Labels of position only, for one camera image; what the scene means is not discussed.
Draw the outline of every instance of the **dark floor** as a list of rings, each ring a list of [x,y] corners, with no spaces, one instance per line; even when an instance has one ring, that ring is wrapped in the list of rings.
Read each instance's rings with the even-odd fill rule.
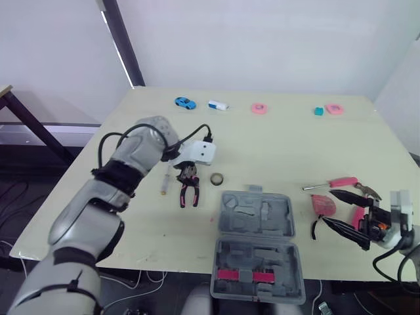
[[[26,148],[23,154],[27,156],[30,154],[30,150]],[[38,154],[38,151],[39,148],[36,148],[33,152],[37,152]],[[40,167],[26,167],[23,165],[24,171],[19,171],[22,170],[22,164],[16,163],[15,160],[12,163],[12,167],[7,165],[5,159],[1,160],[0,240],[5,240],[9,243],[15,242],[32,215],[42,204],[45,196],[53,189],[62,172],[65,171],[63,165],[56,165],[51,169],[46,169],[45,161],[48,160],[46,158],[48,154],[41,153],[44,157],[40,159],[43,161],[43,165]],[[2,196],[8,187],[17,182],[19,184],[16,184]],[[6,313],[13,297],[24,280],[20,261],[8,257],[8,254],[9,248],[5,244],[0,243],[0,314]],[[26,261],[28,270],[32,269],[35,264],[36,262]],[[116,277],[130,285],[133,285],[133,282],[129,280],[135,282],[138,275],[138,271],[136,270],[101,269],[100,271],[103,275],[108,276],[111,274],[111,277]],[[161,277],[160,272],[151,272],[150,275],[154,279]],[[123,314],[129,308],[131,310],[145,311],[150,315],[178,315],[182,310],[182,306],[189,292],[199,284],[208,283],[209,279],[210,275],[207,274],[170,272],[165,278],[165,282],[160,290],[149,295],[118,303],[111,307],[106,314]],[[128,289],[110,280],[103,280],[101,303],[102,305],[106,305],[122,297],[149,292],[158,286],[158,283],[151,283],[147,279],[145,272],[142,273],[140,285],[135,290]],[[364,306],[374,315],[418,314],[419,299],[395,297],[395,295],[399,295],[399,291],[392,288],[383,289],[386,286],[389,286],[389,283],[323,281],[323,293],[316,305],[325,301],[332,309],[334,315],[368,314],[356,301],[353,295],[353,292],[356,292]],[[301,306],[303,314],[311,314],[312,300],[318,294],[319,287],[319,280],[305,280],[306,303]],[[395,309],[396,312],[392,312],[389,307],[383,306],[384,302],[379,302],[377,300],[378,296],[380,297],[380,301],[385,301],[388,305],[392,305],[391,308]],[[219,314],[267,314],[264,312],[267,305],[262,303],[217,300],[214,304],[215,308],[220,310]],[[316,308],[314,313],[320,314],[320,311]]]

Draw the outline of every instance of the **toolbox lid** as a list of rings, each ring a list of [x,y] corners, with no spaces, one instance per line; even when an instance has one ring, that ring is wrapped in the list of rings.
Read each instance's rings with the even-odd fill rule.
[[[219,230],[222,234],[264,239],[290,239],[295,224],[290,198],[281,194],[263,194],[260,186],[250,185],[248,192],[223,192]]]

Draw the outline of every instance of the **tape roll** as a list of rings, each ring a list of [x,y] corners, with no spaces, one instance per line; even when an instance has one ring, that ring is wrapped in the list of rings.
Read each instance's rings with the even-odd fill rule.
[[[215,186],[220,186],[223,183],[223,175],[220,173],[213,173],[210,176],[210,181]]]

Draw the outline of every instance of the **screwdriver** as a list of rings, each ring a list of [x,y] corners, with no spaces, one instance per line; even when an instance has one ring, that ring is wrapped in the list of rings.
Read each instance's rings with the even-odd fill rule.
[[[309,189],[315,189],[315,188],[321,188],[321,187],[336,188],[336,187],[342,187],[342,186],[354,186],[357,183],[358,183],[358,179],[356,177],[343,177],[343,178],[330,180],[327,184],[302,187],[302,190],[309,190]]]

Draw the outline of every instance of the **open toolbox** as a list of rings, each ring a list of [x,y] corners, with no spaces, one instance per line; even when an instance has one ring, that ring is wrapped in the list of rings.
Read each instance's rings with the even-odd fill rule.
[[[290,199],[249,192],[222,195],[211,295],[217,299],[301,305],[305,302],[301,261]]]

